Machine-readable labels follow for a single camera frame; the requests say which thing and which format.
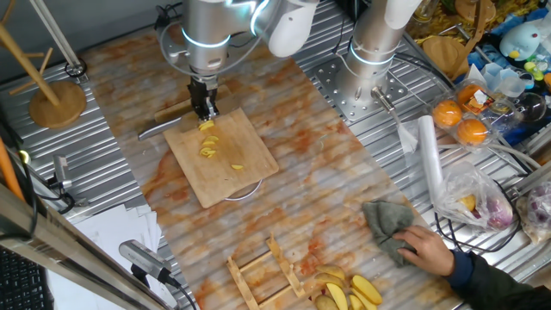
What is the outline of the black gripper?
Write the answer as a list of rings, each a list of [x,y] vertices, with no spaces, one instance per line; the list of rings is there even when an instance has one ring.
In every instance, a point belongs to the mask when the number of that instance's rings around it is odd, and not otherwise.
[[[191,105],[199,121],[207,121],[207,112],[210,121],[220,115],[216,107],[217,86],[209,89],[206,83],[192,78],[188,85],[188,89],[191,97]]]

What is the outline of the person's bare hand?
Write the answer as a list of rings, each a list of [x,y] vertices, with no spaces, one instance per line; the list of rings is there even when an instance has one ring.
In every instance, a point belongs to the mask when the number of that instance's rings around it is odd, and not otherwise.
[[[437,276],[450,276],[455,269],[455,257],[443,240],[423,226],[409,226],[393,235],[396,240],[405,241],[414,251],[398,249],[405,259]]]

